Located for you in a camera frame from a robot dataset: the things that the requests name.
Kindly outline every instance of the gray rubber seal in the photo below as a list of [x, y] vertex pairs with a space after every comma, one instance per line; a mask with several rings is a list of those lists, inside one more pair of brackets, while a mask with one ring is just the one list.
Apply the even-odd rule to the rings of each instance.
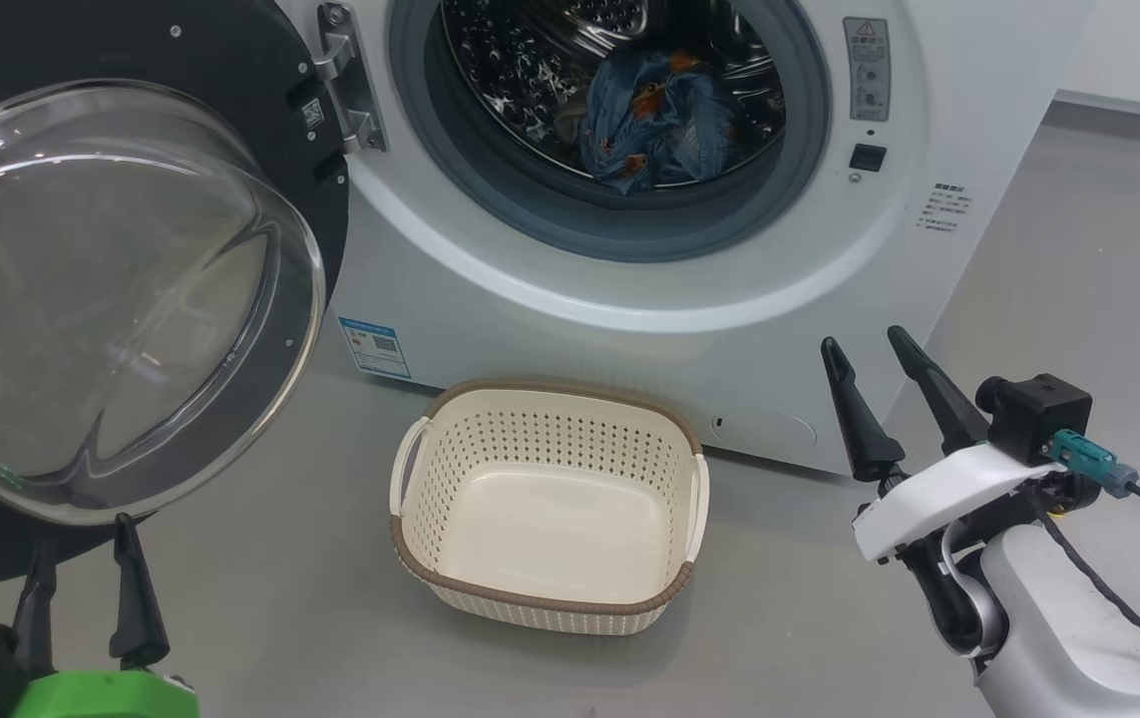
[[420, 141], [494, 217], [556, 248], [617, 262], [674, 262], [728, 248], [781, 217], [816, 171], [831, 127], [821, 46], [792, 0], [738, 0], [769, 48], [787, 96], [787, 137], [715, 181], [620, 196], [515, 142], [459, 76], [439, 0], [396, 0], [392, 77]]

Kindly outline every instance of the blue and white sticker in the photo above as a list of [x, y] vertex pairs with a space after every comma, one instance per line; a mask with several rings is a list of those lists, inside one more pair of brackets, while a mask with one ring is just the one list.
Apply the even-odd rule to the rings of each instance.
[[358, 323], [343, 317], [339, 318], [339, 324], [347, 345], [352, 350], [356, 367], [361, 372], [378, 374], [381, 377], [409, 380], [410, 368], [406, 367], [401, 341], [397, 338], [397, 332], [392, 327]]

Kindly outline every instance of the white robotic arm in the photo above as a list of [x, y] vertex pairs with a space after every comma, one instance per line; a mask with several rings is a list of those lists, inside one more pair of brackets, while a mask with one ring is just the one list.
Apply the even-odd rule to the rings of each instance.
[[901, 327], [889, 342], [943, 429], [946, 458], [909, 476], [854, 386], [834, 340], [822, 344], [853, 475], [880, 486], [857, 511], [869, 561], [902, 561], [920, 582], [938, 635], [969, 659], [1000, 718], [1140, 718], [1140, 618], [1075, 554], [1049, 511], [1100, 488], [1126, 496], [1134, 470], [1084, 440], [1092, 397], [1041, 374], [988, 380], [987, 423]]

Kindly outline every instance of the teal connector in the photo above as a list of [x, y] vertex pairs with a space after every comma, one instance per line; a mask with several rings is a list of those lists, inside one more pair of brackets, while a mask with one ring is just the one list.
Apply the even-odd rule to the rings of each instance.
[[1049, 458], [1076, 474], [1093, 479], [1094, 482], [1102, 484], [1106, 493], [1116, 499], [1124, 499], [1129, 495], [1127, 486], [1132, 482], [1135, 484], [1139, 479], [1137, 470], [1118, 463], [1115, 452], [1086, 440], [1070, 429], [1062, 429], [1053, 434], [1052, 444], [1049, 446]]

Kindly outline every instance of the washing machine door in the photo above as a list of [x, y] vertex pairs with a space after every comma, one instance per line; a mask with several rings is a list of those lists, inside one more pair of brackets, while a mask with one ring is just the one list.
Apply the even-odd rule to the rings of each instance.
[[0, 6], [0, 578], [209, 481], [314, 350], [342, 128], [276, 5], [197, 5]]

